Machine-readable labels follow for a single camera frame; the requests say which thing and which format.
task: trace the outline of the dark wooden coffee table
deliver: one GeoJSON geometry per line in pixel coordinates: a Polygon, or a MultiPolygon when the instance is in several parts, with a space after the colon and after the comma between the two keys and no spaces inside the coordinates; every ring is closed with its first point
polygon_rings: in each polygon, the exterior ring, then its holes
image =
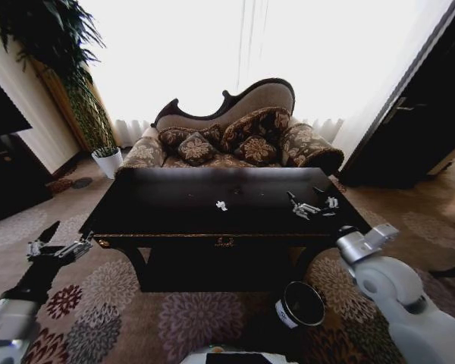
{"type": "Polygon", "coordinates": [[[122,173],[80,232],[123,252],[143,291],[269,290],[301,279],[345,224],[370,229],[318,168],[145,168],[122,173]],[[338,198],[335,217],[292,213],[287,191],[324,205],[313,187],[338,198]],[[294,270],[290,246],[305,247],[294,270]]]}

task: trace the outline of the table top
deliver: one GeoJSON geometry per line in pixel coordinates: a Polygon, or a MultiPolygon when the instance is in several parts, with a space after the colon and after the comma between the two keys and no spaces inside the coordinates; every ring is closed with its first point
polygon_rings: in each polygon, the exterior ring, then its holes
{"type": "Polygon", "coordinates": [[[124,171],[80,229],[95,237],[310,237],[343,224],[369,226],[319,168],[142,168],[124,171]],[[286,192],[324,206],[336,218],[307,221],[292,213],[286,192]],[[216,206],[224,201],[227,211],[216,206]]]}

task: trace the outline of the table leg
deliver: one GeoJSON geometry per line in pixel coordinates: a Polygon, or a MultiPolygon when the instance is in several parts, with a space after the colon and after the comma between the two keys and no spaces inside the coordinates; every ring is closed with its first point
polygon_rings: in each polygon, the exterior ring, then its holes
{"type": "Polygon", "coordinates": [[[317,243],[311,243],[307,246],[300,256],[298,257],[297,263],[294,269],[294,281],[303,281],[307,269],[309,268],[312,260],[324,250],[334,248],[335,245],[327,243],[327,241],[321,241],[317,243]]]}
{"type": "Polygon", "coordinates": [[[122,252],[124,255],[128,257],[128,259],[131,262],[131,265],[135,269],[136,279],[138,279],[138,283],[140,284],[140,290],[142,292],[147,292],[148,291],[146,289],[147,264],[142,256],[142,253],[135,246],[127,247],[114,246],[113,249],[122,252]]]}

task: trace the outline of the round black container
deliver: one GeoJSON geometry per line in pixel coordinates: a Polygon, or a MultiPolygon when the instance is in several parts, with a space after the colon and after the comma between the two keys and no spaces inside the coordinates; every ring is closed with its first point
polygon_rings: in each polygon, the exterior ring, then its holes
{"type": "Polygon", "coordinates": [[[325,317],[324,303],[317,291],[299,281],[287,285],[275,308],[280,320],[289,328],[317,326],[325,317]]]}

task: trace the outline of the floral patterned carpet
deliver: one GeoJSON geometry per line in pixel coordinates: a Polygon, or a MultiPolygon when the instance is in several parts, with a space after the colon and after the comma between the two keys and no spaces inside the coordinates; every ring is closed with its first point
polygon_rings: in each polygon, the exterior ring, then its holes
{"type": "MultiPolygon", "coordinates": [[[[0,293],[26,271],[28,241],[61,220],[53,243],[70,243],[111,185],[91,161],[82,161],[67,176],[81,177],[93,182],[78,190],[60,188],[54,199],[0,221],[0,293]]],[[[389,221],[401,230],[384,248],[385,254],[414,267],[427,294],[455,316],[455,278],[436,280],[428,273],[455,265],[455,163],[411,190],[339,188],[370,224],[389,221]]],[[[306,280],[326,303],[323,325],[289,333],[292,345],[277,347],[274,343],[287,337],[278,340],[284,331],[265,329],[273,314],[270,293],[141,293],[126,257],[94,246],[78,263],[60,271],[39,312],[42,330],[25,362],[177,363],[210,343],[286,350],[283,354],[299,362],[402,361],[387,322],[358,294],[336,251],[319,255],[306,280]],[[260,322],[265,326],[256,326],[260,322]]]]}

